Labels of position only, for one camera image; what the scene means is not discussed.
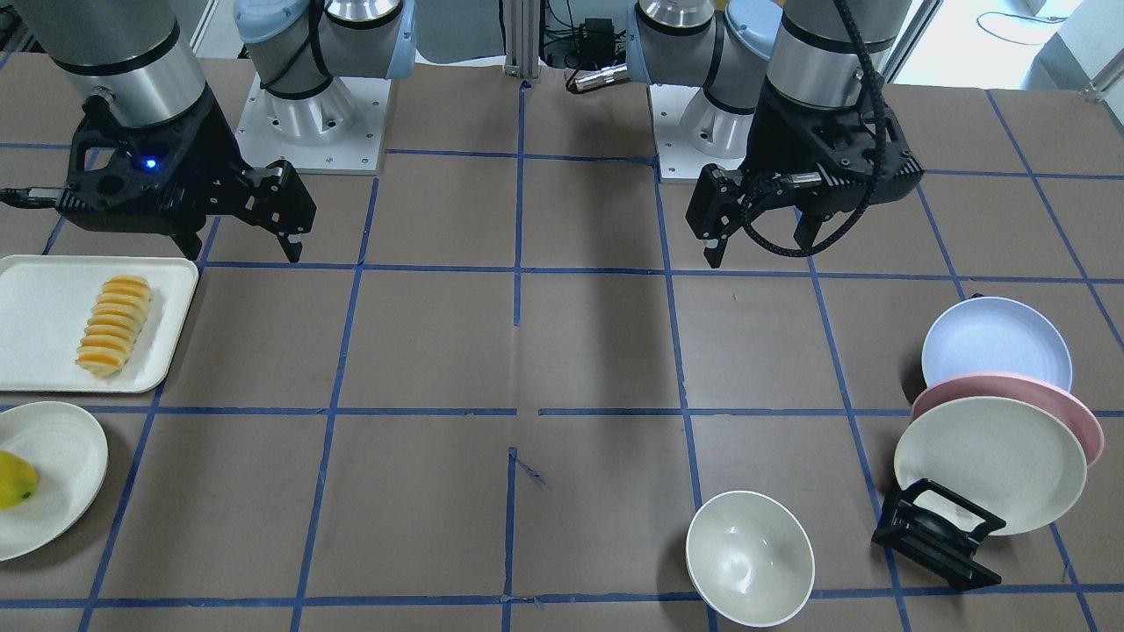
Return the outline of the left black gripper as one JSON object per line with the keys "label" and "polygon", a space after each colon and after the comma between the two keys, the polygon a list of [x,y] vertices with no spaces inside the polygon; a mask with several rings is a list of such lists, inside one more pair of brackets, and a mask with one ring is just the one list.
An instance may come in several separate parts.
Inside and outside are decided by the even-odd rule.
{"label": "left black gripper", "polygon": [[718,269],[728,240],[746,233],[747,196],[756,175],[791,177],[818,173],[821,184],[796,191],[797,224],[792,240],[798,256],[812,256],[831,213],[850,213],[860,204],[874,175],[874,105],[822,109],[798,103],[772,83],[763,83],[742,169],[703,165],[686,211],[703,256]]}

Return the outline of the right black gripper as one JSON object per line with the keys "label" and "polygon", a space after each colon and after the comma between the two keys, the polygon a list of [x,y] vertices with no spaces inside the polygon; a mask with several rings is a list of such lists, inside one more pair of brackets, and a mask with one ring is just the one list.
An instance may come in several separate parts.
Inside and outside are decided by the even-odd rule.
{"label": "right black gripper", "polygon": [[232,213],[273,233],[285,260],[300,261],[317,213],[312,195],[288,160],[250,168],[241,159],[212,88],[185,112],[140,128],[117,121],[99,94],[82,109],[54,204],[64,219],[92,232],[158,233],[196,262],[207,217]]}

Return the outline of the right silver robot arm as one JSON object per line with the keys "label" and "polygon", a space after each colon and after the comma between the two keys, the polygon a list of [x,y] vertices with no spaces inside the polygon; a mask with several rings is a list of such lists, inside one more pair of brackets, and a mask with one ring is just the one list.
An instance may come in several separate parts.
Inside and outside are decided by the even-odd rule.
{"label": "right silver robot arm", "polygon": [[[67,179],[4,188],[3,204],[47,208],[100,233],[156,233],[200,255],[210,216],[277,236],[298,262],[316,205],[297,168],[256,168],[165,1],[17,1],[17,13],[82,97]],[[409,76],[413,1],[237,1],[233,15],[256,65],[264,121],[277,139],[345,139],[360,111],[345,81]]]}

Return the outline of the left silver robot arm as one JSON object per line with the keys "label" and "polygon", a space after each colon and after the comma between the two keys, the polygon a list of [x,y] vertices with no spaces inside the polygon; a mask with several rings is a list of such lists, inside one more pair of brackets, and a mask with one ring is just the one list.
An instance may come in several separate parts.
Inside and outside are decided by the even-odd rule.
{"label": "left silver robot arm", "polygon": [[810,258],[924,175],[883,97],[906,1],[636,1],[634,83],[692,89],[672,117],[703,164],[686,222],[718,268],[728,240]]}

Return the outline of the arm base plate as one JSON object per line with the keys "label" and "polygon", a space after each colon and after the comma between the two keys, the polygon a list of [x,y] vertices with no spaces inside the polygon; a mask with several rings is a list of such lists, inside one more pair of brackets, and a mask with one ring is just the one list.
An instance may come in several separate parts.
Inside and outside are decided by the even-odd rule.
{"label": "arm base plate", "polygon": [[703,88],[655,84],[649,97],[664,183],[694,183],[708,164],[735,169],[746,159],[754,112],[724,111]]}
{"label": "arm base plate", "polygon": [[241,155],[257,168],[285,160],[301,175],[374,177],[392,87],[336,76],[321,93],[284,99],[253,83],[235,126]]}

